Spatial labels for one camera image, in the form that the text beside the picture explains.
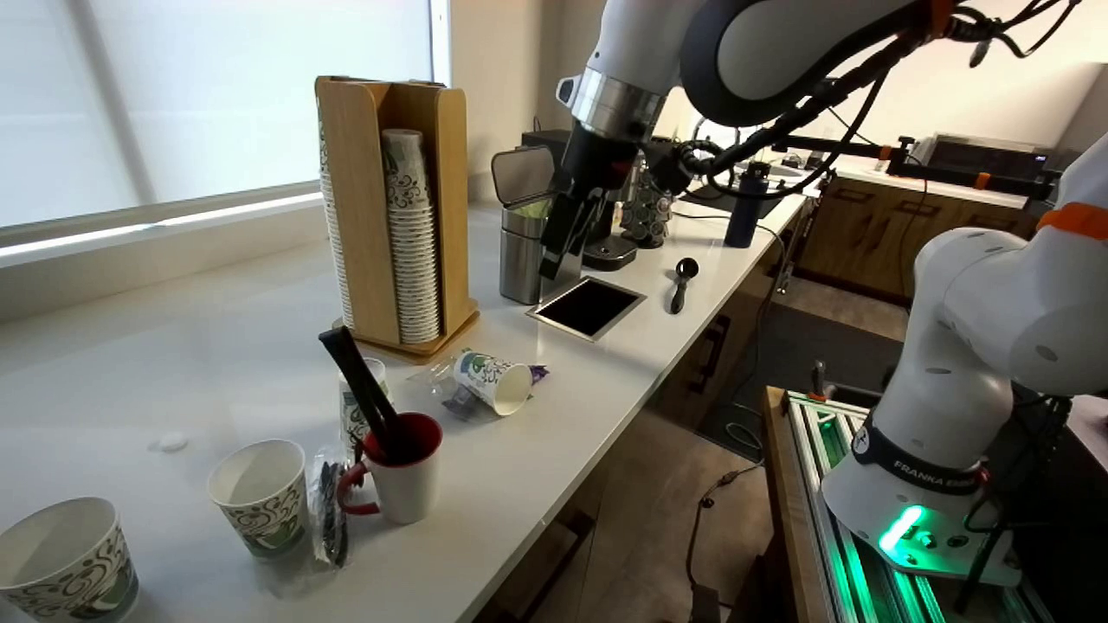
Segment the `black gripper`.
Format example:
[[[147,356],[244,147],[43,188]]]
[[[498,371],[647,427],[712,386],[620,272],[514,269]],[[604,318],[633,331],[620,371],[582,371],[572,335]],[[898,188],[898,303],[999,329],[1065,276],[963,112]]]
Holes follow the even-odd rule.
[[[572,129],[561,155],[561,188],[547,216],[542,247],[542,272],[559,276],[568,253],[588,238],[595,204],[626,180],[626,147],[592,136],[586,126]]]

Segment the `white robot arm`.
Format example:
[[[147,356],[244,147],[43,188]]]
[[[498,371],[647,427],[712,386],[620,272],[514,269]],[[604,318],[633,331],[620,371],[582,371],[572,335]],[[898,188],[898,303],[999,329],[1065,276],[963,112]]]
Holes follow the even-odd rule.
[[[626,180],[671,90],[770,147],[936,38],[1000,35],[963,0],[605,0],[572,78],[576,130],[542,269],[582,247],[592,204]],[[1021,386],[1108,386],[1104,325],[1108,173],[1089,150],[1029,238],[963,224],[925,242],[893,378],[821,481],[833,517],[904,572],[1013,586],[1003,523],[980,511],[985,455]]]

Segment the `green lit robot base rail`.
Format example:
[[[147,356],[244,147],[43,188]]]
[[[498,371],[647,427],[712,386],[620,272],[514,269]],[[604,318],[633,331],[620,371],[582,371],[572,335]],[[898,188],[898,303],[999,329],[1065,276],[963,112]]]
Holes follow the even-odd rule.
[[[821,498],[849,456],[865,408],[803,392],[762,392],[762,451],[774,498],[774,554],[798,623],[1055,623],[999,511],[941,518],[898,503],[875,539],[857,535]]]

